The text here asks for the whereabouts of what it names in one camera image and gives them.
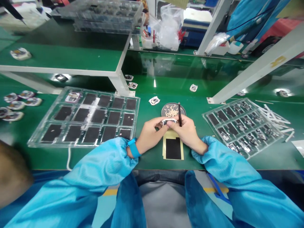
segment blue wristband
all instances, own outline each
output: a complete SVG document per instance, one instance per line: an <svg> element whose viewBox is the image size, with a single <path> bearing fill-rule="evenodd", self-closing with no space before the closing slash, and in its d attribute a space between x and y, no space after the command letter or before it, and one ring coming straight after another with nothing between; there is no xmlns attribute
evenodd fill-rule
<svg viewBox="0 0 304 228"><path fill-rule="evenodd" d="M138 149L135 144L136 140L137 140L137 138L134 138L127 143L128 147L130 147L131 154L133 155L134 158L138 158L141 156L141 154L138 152Z"/></svg>

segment blue machine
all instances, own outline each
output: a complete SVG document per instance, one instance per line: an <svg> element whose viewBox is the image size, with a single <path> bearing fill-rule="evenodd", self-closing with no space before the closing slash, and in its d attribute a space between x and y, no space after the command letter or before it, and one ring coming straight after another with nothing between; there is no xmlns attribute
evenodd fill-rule
<svg viewBox="0 0 304 228"><path fill-rule="evenodd" d="M198 48L204 38L204 35L209 25L209 22L199 22L185 19L182 26L182 33L186 33L180 43L180 46Z"/></svg>

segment transparent plastic tray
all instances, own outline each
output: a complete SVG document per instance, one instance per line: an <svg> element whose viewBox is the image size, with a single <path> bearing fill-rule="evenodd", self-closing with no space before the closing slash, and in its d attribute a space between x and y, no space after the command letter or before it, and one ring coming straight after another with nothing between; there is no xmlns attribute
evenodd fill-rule
<svg viewBox="0 0 304 228"><path fill-rule="evenodd" d="M94 22L75 19L73 24L76 32L101 32L115 34L140 34L142 21L136 26L125 23Z"/></svg>
<svg viewBox="0 0 304 228"><path fill-rule="evenodd" d="M66 100L70 93L75 98ZM96 147L135 134L140 98L65 87L28 141L29 147Z"/></svg>
<svg viewBox="0 0 304 228"><path fill-rule="evenodd" d="M65 19L134 25L142 14L143 4L137 1L76 0L65 7L56 8L56 11Z"/></svg>
<svg viewBox="0 0 304 228"><path fill-rule="evenodd" d="M203 117L225 145L246 159L283 137L248 98L213 109Z"/></svg>

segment white metal frame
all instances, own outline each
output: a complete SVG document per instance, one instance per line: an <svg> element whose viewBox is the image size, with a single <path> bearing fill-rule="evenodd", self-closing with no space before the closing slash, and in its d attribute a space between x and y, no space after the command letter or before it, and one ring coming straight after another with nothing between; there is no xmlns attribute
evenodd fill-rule
<svg viewBox="0 0 304 228"><path fill-rule="evenodd" d="M204 55L206 48L210 41L212 40L219 24L221 23L225 13L229 9L231 5L232 0L221 0L218 3L218 6L215 10L215 13L212 17L212 21L210 22L210 25L204 35L204 38L199 46L199 49L197 50L197 55Z"/></svg>
<svg viewBox="0 0 304 228"><path fill-rule="evenodd" d="M125 47L120 56L116 71L97 71L97 70L80 70L80 69L64 69L64 68L48 68L48 67L31 67L31 66L7 66L0 65L0 73L21 82L35 90L38 90L42 93L51 93L58 94L61 91L61 88L56 88L51 84L45 82L41 78L36 76L35 79L29 79L22 74L17 75L18 72L26 73L60 73L60 74L71 74L71 75L89 75L89 76L99 76L99 77L109 77L118 94L129 96L130 90L124 79L124 75L121 71L121 67L126 56L128 46L131 40L131 34L127 38Z"/></svg>
<svg viewBox="0 0 304 228"><path fill-rule="evenodd" d="M303 51L304 22L253 62L216 95L207 98L208 103L219 104L226 101Z"/></svg>

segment blue anti-static coat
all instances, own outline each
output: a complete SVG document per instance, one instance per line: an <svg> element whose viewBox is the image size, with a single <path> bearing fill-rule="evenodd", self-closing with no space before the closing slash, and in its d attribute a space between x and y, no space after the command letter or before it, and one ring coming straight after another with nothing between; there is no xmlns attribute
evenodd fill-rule
<svg viewBox="0 0 304 228"><path fill-rule="evenodd" d="M202 140L209 151L192 155L229 188L233 218L222 213L188 171L185 188L192 227L304 227L304 213L242 156L215 138ZM102 227L146 227L141 194L131 174L138 159L130 159L126 147L127 140L115 138L95 148L62 179L46 183L6 227L91 227L97 198L118 183L115 210Z"/></svg>

